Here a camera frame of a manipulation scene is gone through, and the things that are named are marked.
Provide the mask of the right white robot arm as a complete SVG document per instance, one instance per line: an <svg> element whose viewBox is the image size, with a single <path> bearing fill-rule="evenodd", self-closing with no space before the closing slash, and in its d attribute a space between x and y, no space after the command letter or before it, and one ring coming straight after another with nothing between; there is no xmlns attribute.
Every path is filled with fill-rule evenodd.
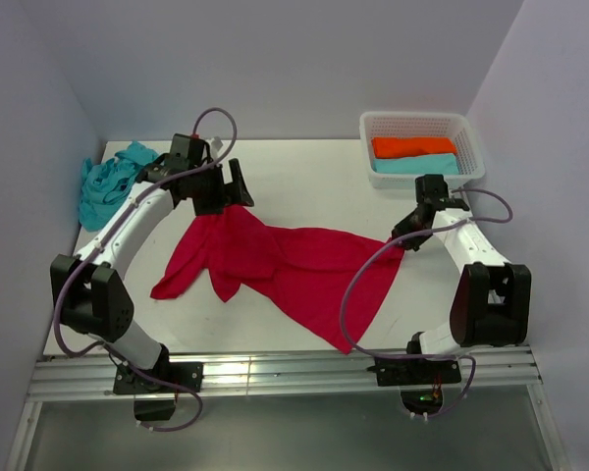
<svg viewBox="0 0 589 471"><path fill-rule="evenodd" d="M523 264L507 260L481 232L482 221L441 175L415 179L416 207L398 222L392 238L406 251L418 251L432 237L447 249L459 272L449 320L415 334L405 371L418 383L440 367L436 355L460 355L479 346L503 347L525 341L532 276Z"/></svg>

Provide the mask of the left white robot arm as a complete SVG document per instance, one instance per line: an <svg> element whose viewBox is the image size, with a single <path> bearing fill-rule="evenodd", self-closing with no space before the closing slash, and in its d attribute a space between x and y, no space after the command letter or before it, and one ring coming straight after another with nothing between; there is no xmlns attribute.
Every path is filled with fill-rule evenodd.
<svg viewBox="0 0 589 471"><path fill-rule="evenodd" d="M135 319L124 278L151 232L180 202L191 200L198 216L220 214L231 205L253 206L237 159L229 162L232 179L224 179L221 163L232 149L218 138L175 134L169 151L138 172L129 196L98 235L77 254L54 259L52 329L67 356L88 350L68 348L63 327L135 367L136 380L148 391L168 387L172 368L164 361L164 346Z"/></svg>

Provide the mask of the crimson red t shirt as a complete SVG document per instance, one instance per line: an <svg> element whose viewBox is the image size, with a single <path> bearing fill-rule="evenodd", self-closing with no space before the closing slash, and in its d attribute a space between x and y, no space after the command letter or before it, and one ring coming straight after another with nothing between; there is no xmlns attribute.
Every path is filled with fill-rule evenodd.
<svg viewBox="0 0 589 471"><path fill-rule="evenodd" d="M383 245L337 230L268 226L231 206L192 221L150 295L177 298L207 272L222 301L242 286L251 288L347 354L373 322L400 269L404 252L392 248L357 273Z"/></svg>

